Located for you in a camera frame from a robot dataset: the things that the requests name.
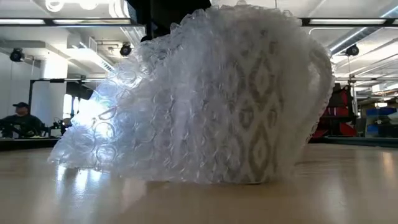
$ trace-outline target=wall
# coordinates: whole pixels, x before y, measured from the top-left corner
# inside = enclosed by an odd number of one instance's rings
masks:
[[[14,114],[12,104],[28,102],[29,80],[40,77],[41,71],[32,65],[10,61],[9,56],[0,52],[0,118]]]

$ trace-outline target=wooden table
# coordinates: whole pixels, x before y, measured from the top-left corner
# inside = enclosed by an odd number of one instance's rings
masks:
[[[309,145],[290,180],[197,185],[47,164],[49,149],[0,153],[1,223],[398,223],[398,151]]]

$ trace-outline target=white ceiling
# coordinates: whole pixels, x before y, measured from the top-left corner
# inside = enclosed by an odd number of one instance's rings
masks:
[[[212,0],[213,4],[235,5],[238,0]],[[275,0],[246,0],[248,4],[274,8]],[[398,0],[277,0],[282,10],[289,10],[297,17],[379,17],[388,9],[398,6]],[[107,4],[100,4],[95,10],[87,11],[76,3],[66,3],[59,12],[48,12],[45,0],[0,0],[0,15],[3,17],[111,17]],[[311,29],[303,28],[325,47],[346,35],[350,29]],[[119,28],[0,28],[0,38],[12,40],[42,40],[53,46],[64,45],[71,32],[79,32],[95,38],[99,43],[99,52],[108,60],[118,61],[118,47],[129,39]],[[337,77],[347,77],[349,71],[366,71],[369,65],[386,57],[398,54],[398,44],[391,44],[381,50],[371,52],[377,47],[398,37],[398,29],[381,29],[358,43],[360,55],[353,57],[348,66],[345,56],[334,56]],[[381,66],[368,73],[365,77],[379,75],[398,77],[398,65],[391,61],[388,67]],[[366,82],[362,86],[371,86],[375,82]]]

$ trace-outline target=black cap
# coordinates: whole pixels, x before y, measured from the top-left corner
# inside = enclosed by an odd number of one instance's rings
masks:
[[[13,106],[15,106],[16,108],[24,108],[24,107],[26,107],[26,108],[29,109],[29,104],[24,103],[24,102],[20,102],[20,103],[14,104]]]

